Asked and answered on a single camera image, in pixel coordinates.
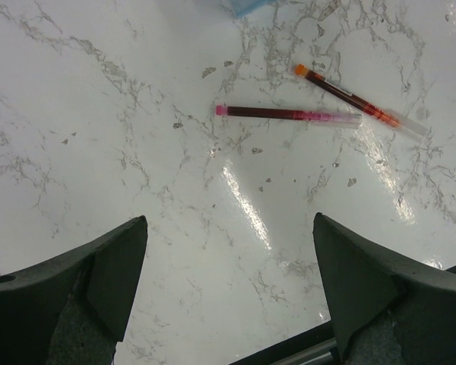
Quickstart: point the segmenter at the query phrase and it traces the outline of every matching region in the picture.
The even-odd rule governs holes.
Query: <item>orange-capped tube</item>
[[[428,132],[428,129],[423,125],[415,123],[409,119],[396,117],[393,113],[388,113],[382,109],[377,108],[361,97],[358,97],[357,95],[352,94],[351,92],[335,85],[331,80],[325,79],[323,76],[314,72],[313,70],[308,69],[304,65],[297,65],[296,75],[311,81],[313,84],[318,85],[321,89],[324,89],[328,93],[331,93],[334,96],[342,99],[342,101],[346,101],[351,106],[354,106],[369,116],[381,120],[383,123],[389,125],[390,127],[405,129],[405,132],[410,132],[410,134],[416,135],[418,137],[423,137]]]

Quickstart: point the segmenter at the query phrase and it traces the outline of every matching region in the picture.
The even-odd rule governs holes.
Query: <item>pink-capped tube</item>
[[[248,108],[244,106],[216,105],[217,116],[246,116],[252,118],[291,119],[316,122],[328,127],[357,129],[362,121],[361,114],[327,113],[306,110]]]

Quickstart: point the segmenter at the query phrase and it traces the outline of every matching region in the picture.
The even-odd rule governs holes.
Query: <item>white marble countertop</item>
[[[349,111],[313,67],[432,129],[221,119]],[[144,214],[117,364],[224,364],[327,321],[316,212],[456,264],[456,0],[0,0],[0,272]]]

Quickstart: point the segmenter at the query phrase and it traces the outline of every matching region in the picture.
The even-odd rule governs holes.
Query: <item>clear tube end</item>
[[[418,122],[414,122],[413,120],[408,119],[407,117],[402,116],[393,110],[389,110],[388,112],[399,121],[400,125],[395,128],[400,129],[404,134],[409,135],[410,137],[421,139],[424,138],[429,132],[429,128]]]
[[[361,114],[304,112],[303,119],[309,122],[324,124],[328,127],[357,129],[362,122]]]
[[[226,116],[228,115],[228,106],[226,105],[216,105],[215,113],[217,116]]]

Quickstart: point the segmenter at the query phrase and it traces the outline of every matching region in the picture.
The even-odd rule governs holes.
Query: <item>red liquid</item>
[[[300,113],[287,109],[264,109],[245,108],[243,106],[228,106],[226,114],[228,116],[251,116],[253,118],[303,120]]]

